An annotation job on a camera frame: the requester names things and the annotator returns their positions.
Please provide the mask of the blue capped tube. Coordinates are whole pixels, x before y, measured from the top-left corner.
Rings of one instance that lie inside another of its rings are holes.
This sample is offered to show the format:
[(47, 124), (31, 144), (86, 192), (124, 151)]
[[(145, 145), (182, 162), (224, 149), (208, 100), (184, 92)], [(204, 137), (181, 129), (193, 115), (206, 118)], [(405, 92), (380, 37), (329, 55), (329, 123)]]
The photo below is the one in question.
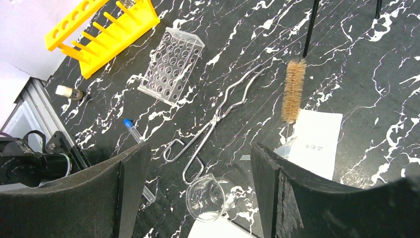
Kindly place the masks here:
[[(133, 136), (133, 138), (136, 140), (137, 143), (142, 143), (143, 140), (141, 138), (141, 134), (139, 131), (135, 128), (134, 124), (130, 119), (124, 120), (124, 125), (130, 132), (130, 134)], [(154, 203), (156, 201), (155, 195), (146, 187), (144, 186), (143, 189), (143, 196), (147, 199), (149, 203)]]

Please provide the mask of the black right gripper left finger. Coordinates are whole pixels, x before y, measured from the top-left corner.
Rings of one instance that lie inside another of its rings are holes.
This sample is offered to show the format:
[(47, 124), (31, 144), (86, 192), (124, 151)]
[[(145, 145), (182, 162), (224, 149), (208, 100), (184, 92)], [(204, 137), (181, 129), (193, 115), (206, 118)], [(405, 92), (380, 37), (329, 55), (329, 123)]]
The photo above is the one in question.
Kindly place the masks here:
[(1, 237), (132, 237), (150, 161), (142, 142), (40, 187), (1, 192)]

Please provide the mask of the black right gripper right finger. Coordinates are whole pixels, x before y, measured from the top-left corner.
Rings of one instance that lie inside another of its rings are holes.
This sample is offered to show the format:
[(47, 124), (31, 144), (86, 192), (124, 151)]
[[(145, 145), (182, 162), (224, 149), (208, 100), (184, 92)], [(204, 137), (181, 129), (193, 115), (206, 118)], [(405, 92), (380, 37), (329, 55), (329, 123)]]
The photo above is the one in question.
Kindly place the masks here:
[(417, 238), (420, 179), (360, 189), (322, 178), (261, 143), (251, 165), (266, 238)]

